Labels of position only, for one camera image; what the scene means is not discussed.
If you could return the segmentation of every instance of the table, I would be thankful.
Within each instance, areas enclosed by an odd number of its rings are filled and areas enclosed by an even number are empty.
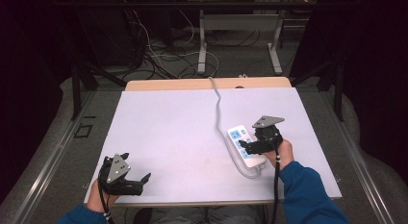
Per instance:
[[[277,127],[292,142],[295,158],[315,168],[330,197],[342,196],[296,89],[287,78],[215,82],[221,95],[220,129],[225,135],[228,128],[240,124],[252,130],[251,125],[261,115],[284,117]],[[261,176],[252,180],[239,173],[216,130],[216,103],[217,95],[208,79],[130,82],[122,92],[93,180],[105,156],[130,153],[126,162],[132,169],[126,179],[138,181],[149,172],[152,176],[141,196],[122,196],[117,206],[273,202],[273,166],[267,162]],[[279,198],[283,198],[282,183]]]
[[[187,1],[223,1],[223,0],[187,0]],[[273,31],[272,43],[268,43],[268,51],[273,71],[282,75],[282,68],[276,54],[276,46],[282,30],[284,11],[277,14],[205,14],[200,11],[200,52],[198,57],[198,74],[205,72],[207,44],[206,30],[265,30]]]

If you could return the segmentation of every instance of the wire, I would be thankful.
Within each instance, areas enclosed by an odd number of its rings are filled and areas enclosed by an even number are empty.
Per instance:
[[[98,173],[99,197],[101,199],[103,210],[105,211],[104,216],[106,217],[106,219],[108,220],[108,222],[110,224],[115,224],[114,220],[111,217],[111,212],[109,211],[109,207],[108,207],[108,202],[109,202],[110,196],[108,196],[107,202],[105,203],[105,198],[103,196],[103,191],[102,191],[102,186],[101,186],[101,173],[102,173],[102,169],[104,168],[104,166],[105,166],[105,164],[102,165],[102,167],[101,167],[101,169],[99,170],[99,173]]]
[[[217,96],[218,96],[218,100],[217,100],[217,119],[216,119],[216,121],[217,121],[217,122],[216,122],[216,128],[217,128],[217,130],[218,130],[218,133],[221,135],[222,139],[224,140],[225,147],[227,148],[227,150],[228,150],[228,152],[229,152],[229,154],[230,154],[230,156],[231,156],[232,162],[233,162],[234,165],[237,167],[238,171],[240,171],[240,173],[241,173],[245,178],[255,179],[255,178],[257,178],[257,177],[259,177],[259,176],[261,175],[261,168],[260,168],[258,165],[255,167],[255,171],[256,171],[256,174],[255,174],[255,175],[248,175],[248,174],[246,174],[245,172],[243,172],[242,169],[240,168],[240,166],[238,165],[236,159],[234,158],[234,155],[233,155],[233,153],[232,153],[232,151],[231,151],[231,148],[230,148],[230,145],[228,144],[227,139],[225,138],[223,132],[222,132],[222,131],[220,130],[220,128],[219,128],[219,118],[220,118],[220,116],[221,116],[221,111],[220,111],[220,108],[219,108],[219,103],[220,103],[220,101],[221,101],[221,95],[220,95],[219,92],[218,92],[217,85],[216,85],[216,82],[214,81],[214,79],[213,79],[212,77],[209,77],[208,79],[210,79],[210,81],[211,81],[211,83],[212,83],[212,85],[213,85],[214,91],[216,92],[216,94],[217,94]]]
[[[186,18],[187,22],[189,22],[189,24],[190,24],[191,38],[186,41],[186,43],[189,43],[194,38],[194,26],[192,26],[191,21],[187,18],[187,16],[182,11],[180,11],[180,14],[182,14],[184,16],[184,18]]]

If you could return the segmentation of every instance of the human hand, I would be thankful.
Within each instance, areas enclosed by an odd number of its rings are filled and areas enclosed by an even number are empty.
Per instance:
[[[103,190],[102,190],[102,193],[103,193],[103,197],[105,200],[105,204],[107,204],[108,207],[113,206],[115,201],[120,197],[118,195],[109,195]],[[92,186],[90,188],[87,208],[93,212],[105,212],[103,205],[102,205],[101,198],[99,196],[99,184],[98,184],[97,179],[93,181]]]
[[[280,167],[279,167],[280,170],[285,168],[285,166],[288,165],[290,162],[294,161],[292,144],[288,140],[283,139],[282,143],[278,147],[278,153],[281,158]],[[272,151],[263,153],[263,155],[269,159],[273,167],[276,167],[275,151],[272,150]]]

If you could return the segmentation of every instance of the black cable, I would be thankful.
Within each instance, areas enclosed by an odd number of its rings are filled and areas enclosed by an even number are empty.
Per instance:
[[[252,35],[256,32],[256,30],[252,31],[252,33],[246,37],[243,41],[241,41],[238,44],[215,44],[215,43],[211,43],[208,42],[209,46],[214,46],[214,47],[248,47],[253,45],[254,43],[256,43],[259,40],[259,37],[261,36],[261,31],[258,31],[258,36],[256,37],[256,39],[254,41],[252,41],[252,43],[249,44],[243,44],[244,42],[246,42],[250,37],[252,37]]]
[[[109,211],[108,204],[105,203],[105,198],[103,197],[103,191],[102,191],[102,186],[101,186],[101,177],[100,177],[103,168],[104,168],[104,165],[102,165],[101,169],[99,170],[99,174],[98,174],[98,191],[99,191],[99,197],[100,197],[100,199],[101,199],[101,203],[102,203],[103,210],[105,211],[104,216],[107,218],[107,220],[108,220],[108,222],[109,222],[110,224],[115,224],[114,220],[113,220],[112,217],[111,217],[111,213],[110,213],[110,211]]]
[[[280,156],[277,150],[276,152],[276,166],[275,166],[275,178],[273,180],[273,196],[275,198],[274,203],[273,203],[273,213],[272,213],[272,220],[270,221],[271,224],[274,224],[276,222],[276,215],[277,215],[277,210],[278,210],[278,204],[279,204],[279,194],[278,194],[278,182],[279,182],[279,167],[280,167]]]

